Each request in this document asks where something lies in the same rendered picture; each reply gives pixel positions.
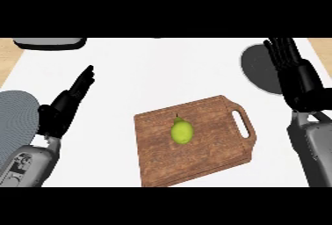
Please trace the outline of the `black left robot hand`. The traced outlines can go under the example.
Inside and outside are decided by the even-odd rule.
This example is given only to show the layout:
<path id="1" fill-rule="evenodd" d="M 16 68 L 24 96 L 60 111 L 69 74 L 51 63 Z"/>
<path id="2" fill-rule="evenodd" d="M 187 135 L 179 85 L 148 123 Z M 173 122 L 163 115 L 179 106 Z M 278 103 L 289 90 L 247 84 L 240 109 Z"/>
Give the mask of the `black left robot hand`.
<path id="1" fill-rule="evenodd" d="M 94 82 L 92 66 L 82 70 L 73 85 L 54 98 L 50 105 L 41 105 L 38 111 L 36 134 L 60 138 L 69 129 L 70 122 Z"/>

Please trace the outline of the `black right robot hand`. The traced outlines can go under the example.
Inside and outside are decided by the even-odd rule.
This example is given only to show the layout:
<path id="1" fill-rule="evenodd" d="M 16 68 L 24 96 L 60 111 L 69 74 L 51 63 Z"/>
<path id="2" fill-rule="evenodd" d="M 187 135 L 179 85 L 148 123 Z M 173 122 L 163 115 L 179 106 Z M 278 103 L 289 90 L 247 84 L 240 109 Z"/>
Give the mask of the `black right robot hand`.
<path id="1" fill-rule="evenodd" d="M 299 55 L 291 38 L 262 42 L 277 71 L 284 103 L 300 113 L 332 110 L 332 88 L 322 86 L 311 62 Z"/>

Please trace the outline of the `dark grey pan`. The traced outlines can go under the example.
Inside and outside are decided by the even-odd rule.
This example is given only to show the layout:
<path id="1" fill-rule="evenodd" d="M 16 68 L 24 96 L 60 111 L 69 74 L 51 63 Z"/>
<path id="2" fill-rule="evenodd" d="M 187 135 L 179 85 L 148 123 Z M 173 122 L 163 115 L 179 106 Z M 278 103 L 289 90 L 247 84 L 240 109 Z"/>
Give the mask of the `dark grey pan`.
<path id="1" fill-rule="evenodd" d="M 253 86 L 269 94 L 280 95 L 277 72 L 263 44 L 247 46 L 240 54 L 240 69 Z"/>

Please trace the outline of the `green pear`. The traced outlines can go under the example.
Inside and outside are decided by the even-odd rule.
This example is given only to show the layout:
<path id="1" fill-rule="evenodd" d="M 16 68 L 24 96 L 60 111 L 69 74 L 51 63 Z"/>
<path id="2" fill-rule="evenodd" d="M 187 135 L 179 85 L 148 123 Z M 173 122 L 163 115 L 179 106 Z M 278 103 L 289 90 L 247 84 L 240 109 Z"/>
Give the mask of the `green pear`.
<path id="1" fill-rule="evenodd" d="M 173 119 L 173 125 L 170 127 L 170 138 L 176 144 L 187 144 L 193 138 L 193 126 L 179 117 L 175 117 Z"/>

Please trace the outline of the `brown wooden cutting board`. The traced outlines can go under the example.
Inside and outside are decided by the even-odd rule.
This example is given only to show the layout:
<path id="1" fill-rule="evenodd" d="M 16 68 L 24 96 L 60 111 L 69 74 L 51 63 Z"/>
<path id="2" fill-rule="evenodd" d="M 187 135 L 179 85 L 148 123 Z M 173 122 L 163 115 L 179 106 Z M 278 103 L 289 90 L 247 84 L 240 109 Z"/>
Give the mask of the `brown wooden cutting board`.
<path id="1" fill-rule="evenodd" d="M 193 126 L 193 138 L 170 139 L 173 119 Z M 255 131 L 240 105 L 204 98 L 134 116 L 141 186 L 170 186 L 252 159 Z"/>

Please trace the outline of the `grey round placemat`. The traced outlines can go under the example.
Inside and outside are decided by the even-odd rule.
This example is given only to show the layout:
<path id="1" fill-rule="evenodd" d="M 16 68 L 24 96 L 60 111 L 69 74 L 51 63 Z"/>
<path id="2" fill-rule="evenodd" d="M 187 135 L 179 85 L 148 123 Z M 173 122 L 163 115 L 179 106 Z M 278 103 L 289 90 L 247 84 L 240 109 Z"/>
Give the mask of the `grey round placemat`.
<path id="1" fill-rule="evenodd" d="M 8 156 L 33 139 L 38 101 L 24 91 L 0 92 L 0 168 Z"/>

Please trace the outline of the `grey and black appliance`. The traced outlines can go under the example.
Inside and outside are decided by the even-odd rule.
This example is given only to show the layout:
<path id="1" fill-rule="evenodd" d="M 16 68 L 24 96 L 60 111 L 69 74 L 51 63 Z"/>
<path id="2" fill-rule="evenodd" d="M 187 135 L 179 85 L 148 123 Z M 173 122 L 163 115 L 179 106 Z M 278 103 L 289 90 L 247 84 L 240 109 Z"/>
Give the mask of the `grey and black appliance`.
<path id="1" fill-rule="evenodd" d="M 21 49 L 45 51 L 79 49 L 85 41 L 85 38 L 13 38 Z"/>

